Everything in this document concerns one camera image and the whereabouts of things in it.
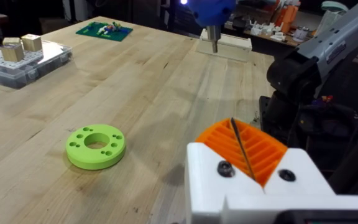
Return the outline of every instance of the green 3d printed ring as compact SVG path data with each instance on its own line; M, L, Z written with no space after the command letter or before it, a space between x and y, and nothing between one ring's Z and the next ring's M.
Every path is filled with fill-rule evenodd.
M88 146L96 142L99 149ZM105 124L93 124L76 130L67 139L66 151L70 162L82 169L98 170L116 164L125 153L125 138L120 130Z

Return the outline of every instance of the plastic storage box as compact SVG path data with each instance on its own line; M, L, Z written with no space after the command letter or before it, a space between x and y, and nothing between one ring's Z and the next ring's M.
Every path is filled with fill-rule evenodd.
M71 60L71 47L42 41L42 50L24 51L20 62L7 62L0 50L0 85L22 88Z

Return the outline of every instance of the butcher block table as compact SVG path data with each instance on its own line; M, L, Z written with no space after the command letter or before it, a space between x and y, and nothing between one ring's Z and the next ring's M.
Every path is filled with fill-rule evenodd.
M247 63L195 52L197 39L122 22L122 42L75 32L97 17L43 35L73 60L13 90L0 86L0 224L185 223L186 145L215 122L257 125L272 89L273 57ZM108 124L126 153L105 170L67 159L76 129Z

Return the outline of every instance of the metal drill bit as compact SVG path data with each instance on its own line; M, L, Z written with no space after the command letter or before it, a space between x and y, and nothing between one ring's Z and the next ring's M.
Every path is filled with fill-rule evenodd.
M220 26L207 26L208 40L212 42L212 51L218 52L218 40L221 38L221 27Z
M218 52L218 41L217 40L212 40L212 51L214 53Z

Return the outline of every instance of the blue robot end effector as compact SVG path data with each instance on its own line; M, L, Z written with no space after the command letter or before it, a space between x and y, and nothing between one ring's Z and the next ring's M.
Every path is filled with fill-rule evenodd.
M218 52L221 26L229 19L236 0L181 0L181 3L188 5L198 25L206 27L213 52Z

